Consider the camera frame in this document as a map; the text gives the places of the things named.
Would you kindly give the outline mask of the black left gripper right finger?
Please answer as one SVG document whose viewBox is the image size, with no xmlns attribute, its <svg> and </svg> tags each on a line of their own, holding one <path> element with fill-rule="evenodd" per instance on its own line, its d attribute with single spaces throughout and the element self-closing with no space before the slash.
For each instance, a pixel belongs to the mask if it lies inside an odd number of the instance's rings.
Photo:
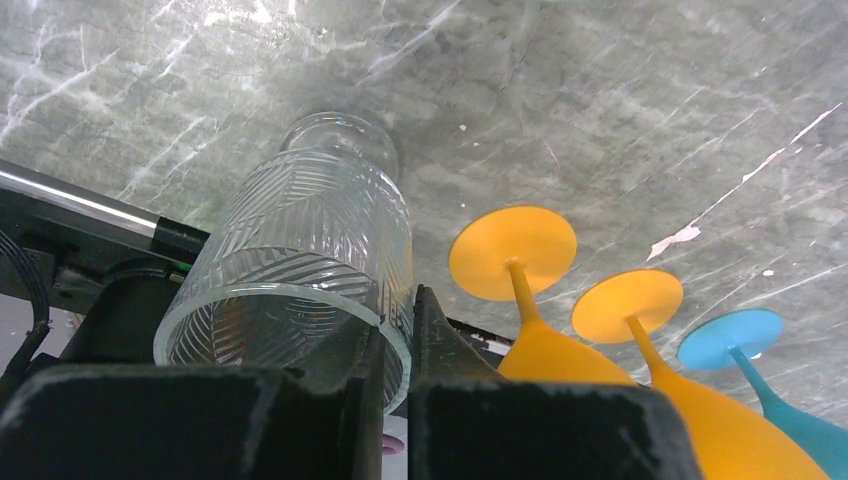
<svg viewBox="0 0 848 480">
<path fill-rule="evenodd" d="M 642 386 L 512 383 L 415 295 L 408 394 L 412 479 L 698 479 L 684 423 Z"/>
</svg>

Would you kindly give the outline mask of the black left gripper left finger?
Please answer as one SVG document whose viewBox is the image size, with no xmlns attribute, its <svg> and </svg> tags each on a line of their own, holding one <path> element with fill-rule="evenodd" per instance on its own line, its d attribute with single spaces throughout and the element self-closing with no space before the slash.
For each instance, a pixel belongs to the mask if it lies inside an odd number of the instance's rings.
<svg viewBox="0 0 848 480">
<path fill-rule="evenodd" d="M 62 364 L 1 413 L 5 479 L 353 479 L 380 472 L 386 343 L 351 321 L 293 367 Z"/>
</svg>

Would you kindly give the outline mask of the orange plastic wine glass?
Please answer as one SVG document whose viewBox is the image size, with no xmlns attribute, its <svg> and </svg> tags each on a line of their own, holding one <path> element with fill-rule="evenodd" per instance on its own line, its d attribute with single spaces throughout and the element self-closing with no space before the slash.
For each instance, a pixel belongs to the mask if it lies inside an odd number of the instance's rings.
<svg viewBox="0 0 848 480">
<path fill-rule="evenodd" d="M 824 479 L 826 472 L 795 441 L 745 404 L 675 372 L 649 335 L 682 304 L 674 275 L 637 269 L 608 277 L 576 302 L 571 323 L 597 344 L 633 340 L 650 371 L 651 387 L 684 420 L 706 479 Z"/>
<path fill-rule="evenodd" d="M 513 301 L 518 336 L 497 367 L 511 381 L 636 387 L 630 375 L 597 350 L 547 323 L 535 295 L 556 284 L 577 253 L 577 237 L 559 213 L 540 206 L 500 208 L 471 221 L 455 238 L 448 266 L 470 295 Z"/>
</svg>

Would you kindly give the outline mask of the clear ribbed glass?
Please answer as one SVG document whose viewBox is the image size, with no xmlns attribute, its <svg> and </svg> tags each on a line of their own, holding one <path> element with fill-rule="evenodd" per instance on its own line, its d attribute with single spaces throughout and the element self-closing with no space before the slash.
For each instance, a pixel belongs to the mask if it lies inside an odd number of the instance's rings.
<svg viewBox="0 0 848 480">
<path fill-rule="evenodd" d="M 330 383 L 358 334 L 386 342 L 383 408 L 405 400 L 415 288 L 397 150 L 378 124 L 321 112 L 232 198 L 166 311 L 159 366 L 297 368 Z"/>
</svg>

